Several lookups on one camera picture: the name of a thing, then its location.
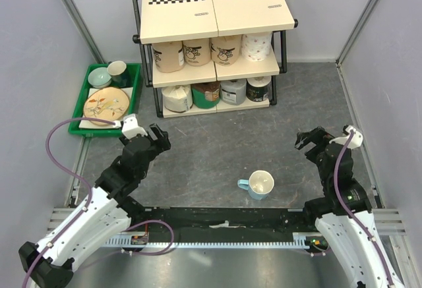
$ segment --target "black shelf frame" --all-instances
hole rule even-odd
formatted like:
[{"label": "black shelf frame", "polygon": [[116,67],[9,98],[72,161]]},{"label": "black shelf frame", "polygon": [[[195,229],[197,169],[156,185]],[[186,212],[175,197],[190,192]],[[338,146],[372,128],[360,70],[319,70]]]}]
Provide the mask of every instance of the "black shelf frame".
[{"label": "black shelf frame", "polygon": [[[140,59],[142,61],[142,74],[145,81],[146,87],[152,87],[154,92],[154,101],[156,104],[156,113],[157,117],[162,118],[163,117],[163,107],[160,103],[161,96],[158,93],[158,89],[153,87],[152,85],[152,65],[153,65],[153,58],[152,58],[152,45],[151,44],[142,44],[140,42],[140,13],[139,13],[139,0],[132,0],[133,3],[133,12],[135,14],[135,22],[136,22],[136,30],[137,34],[134,34],[132,37],[132,40],[135,44],[139,44],[139,50],[140,50]],[[298,25],[297,19],[295,19],[295,28]],[[286,46],[286,31],[274,31],[272,33],[272,39],[271,39],[271,46],[272,49],[275,51],[274,48],[274,35],[279,34],[280,35],[280,57],[282,59],[281,63],[278,65],[280,72],[279,74],[285,74],[287,72],[287,46]],[[271,96],[270,96],[270,105],[276,105],[277,104],[277,75],[271,76]]]}]

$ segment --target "mug handle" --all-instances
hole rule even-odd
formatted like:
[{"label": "mug handle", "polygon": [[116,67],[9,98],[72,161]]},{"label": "mug handle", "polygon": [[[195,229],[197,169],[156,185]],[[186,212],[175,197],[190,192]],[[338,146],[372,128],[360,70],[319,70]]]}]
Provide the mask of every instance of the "mug handle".
[{"label": "mug handle", "polygon": [[247,179],[239,179],[237,181],[237,186],[239,188],[245,189],[245,190],[249,190],[249,181]]}]

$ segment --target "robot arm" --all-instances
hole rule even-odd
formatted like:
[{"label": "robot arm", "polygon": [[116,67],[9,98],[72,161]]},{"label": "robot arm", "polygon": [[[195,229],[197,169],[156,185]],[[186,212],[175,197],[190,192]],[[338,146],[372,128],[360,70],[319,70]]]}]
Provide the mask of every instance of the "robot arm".
[{"label": "robot arm", "polygon": [[[41,288],[65,287],[89,255],[110,237],[131,225],[132,212],[142,211],[142,206],[129,194],[146,177],[150,162],[171,147],[167,132],[163,132],[158,125],[151,125],[150,128],[157,139],[153,139],[138,125],[135,115],[126,116],[120,138],[125,146],[122,155],[95,182],[88,209],[87,197],[46,237],[36,244],[26,242],[21,246],[19,256],[26,272],[41,251],[49,247],[31,273],[31,278]],[[84,213],[68,226],[81,210]],[[65,232],[52,244],[52,238],[64,228]]]},{"label": "robot arm", "polygon": [[[373,236],[371,238],[368,238],[357,222],[348,216],[340,204],[334,188],[334,166],[351,131],[354,133],[353,138],[339,166],[339,190],[346,206],[371,232]],[[353,178],[351,149],[360,147],[363,136],[352,126],[345,127],[344,134],[346,136],[334,138],[320,127],[311,132],[297,134],[295,147],[298,150],[311,142],[315,144],[315,147],[305,155],[318,167],[324,192],[324,198],[305,203],[306,214],[330,244],[330,248],[347,275],[351,288],[404,288],[381,243],[367,194]],[[386,260],[386,267],[390,272],[393,285],[388,284],[386,271],[373,242],[378,245],[380,253]]]}]

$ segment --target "light blue mug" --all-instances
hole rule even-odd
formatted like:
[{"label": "light blue mug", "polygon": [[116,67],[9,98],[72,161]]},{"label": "light blue mug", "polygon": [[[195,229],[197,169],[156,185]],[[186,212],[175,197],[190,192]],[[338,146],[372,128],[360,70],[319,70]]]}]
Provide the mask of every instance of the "light blue mug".
[{"label": "light blue mug", "polygon": [[274,188],[274,178],[267,171],[254,171],[248,179],[239,179],[237,186],[248,191],[255,200],[262,200]]}]

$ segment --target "beige canister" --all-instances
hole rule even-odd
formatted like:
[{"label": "beige canister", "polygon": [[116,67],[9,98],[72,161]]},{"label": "beige canister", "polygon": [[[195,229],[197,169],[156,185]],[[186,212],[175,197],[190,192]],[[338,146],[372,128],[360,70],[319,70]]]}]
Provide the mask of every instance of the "beige canister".
[{"label": "beige canister", "polygon": [[239,57],[242,35],[211,38],[211,59],[217,64],[229,66]]},{"label": "beige canister", "polygon": [[182,41],[153,43],[152,51],[160,72],[180,71],[185,64]]},{"label": "beige canister", "polygon": [[203,66],[211,61],[210,39],[183,41],[185,61],[192,66]]}]

